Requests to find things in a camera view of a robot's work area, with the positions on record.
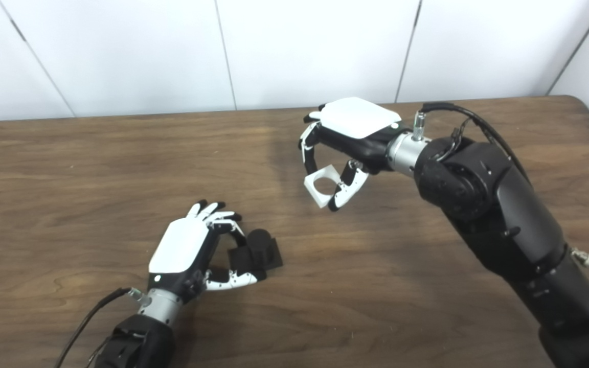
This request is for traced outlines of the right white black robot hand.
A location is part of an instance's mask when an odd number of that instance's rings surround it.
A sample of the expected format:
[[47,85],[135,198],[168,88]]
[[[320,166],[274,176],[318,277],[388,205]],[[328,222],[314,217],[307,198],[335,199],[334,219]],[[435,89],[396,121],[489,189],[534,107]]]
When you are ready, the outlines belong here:
[[[393,171],[390,147],[409,132],[399,114],[358,97],[320,105],[304,117],[304,123],[307,127],[298,142],[307,173],[304,186],[319,208],[333,212],[343,207],[370,175]],[[318,168],[314,154],[319,144],[349,157],[341,174],[332,165]]]

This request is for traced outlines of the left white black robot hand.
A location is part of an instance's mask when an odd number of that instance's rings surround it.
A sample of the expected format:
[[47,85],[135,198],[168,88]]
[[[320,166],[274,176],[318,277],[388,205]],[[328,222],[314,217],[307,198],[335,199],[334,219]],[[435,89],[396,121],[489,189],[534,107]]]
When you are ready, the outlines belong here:
[[210,280],[210,263],[220,236],[229,234],[238,247],[247,245],[238,224],[242,216],[224,211],[225,205],[203,199],[194,203],[184,217],[171,221],[149,262],[149,291],[170,292],[184,305],[198,298],[209,285],[214,291],[222,291],[266,280],[264,270],[239,269],[223,270],[219,278]]

